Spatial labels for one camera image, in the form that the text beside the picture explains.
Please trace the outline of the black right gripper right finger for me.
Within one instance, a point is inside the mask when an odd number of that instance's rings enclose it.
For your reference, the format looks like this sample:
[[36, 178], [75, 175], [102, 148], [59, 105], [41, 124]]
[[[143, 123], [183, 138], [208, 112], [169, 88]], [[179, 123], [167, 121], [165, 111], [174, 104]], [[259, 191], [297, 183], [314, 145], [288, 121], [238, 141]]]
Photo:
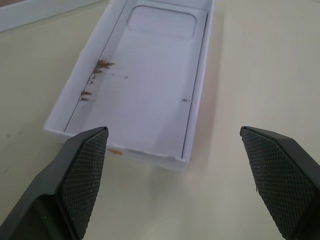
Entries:
[[320, 166], [293, 139], [242, 126], [256, 191], [286, 240], [320, 238]]

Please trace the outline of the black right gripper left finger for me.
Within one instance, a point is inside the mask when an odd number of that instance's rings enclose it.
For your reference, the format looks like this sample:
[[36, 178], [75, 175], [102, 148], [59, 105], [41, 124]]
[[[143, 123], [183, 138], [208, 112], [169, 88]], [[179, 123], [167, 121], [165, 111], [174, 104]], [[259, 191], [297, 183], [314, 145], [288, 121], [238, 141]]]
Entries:
[[109, 130], [68, 139], [0, 226], [2, 240], [82, 240], [100, 189]]

